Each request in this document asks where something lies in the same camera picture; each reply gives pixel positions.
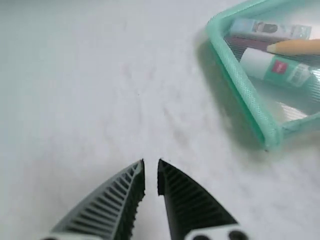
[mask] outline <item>pencil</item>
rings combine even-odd
[[[281,41],[266,48],[267,52],[287,56],[320,55],[320,39]]]

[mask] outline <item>marble surface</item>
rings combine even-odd
[[[1,1],[0,238],[50,230],[144,158],[132,239],[170,239],[163,158],[259,239],[317,239],[319,134],[261,150],[210,53],[204,26],[238,2]]]

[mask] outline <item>mesh pencil case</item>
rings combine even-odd
[[[206,26],[217,63],[267,150],[320,130],[319,10],[319,0],[249,0]]]

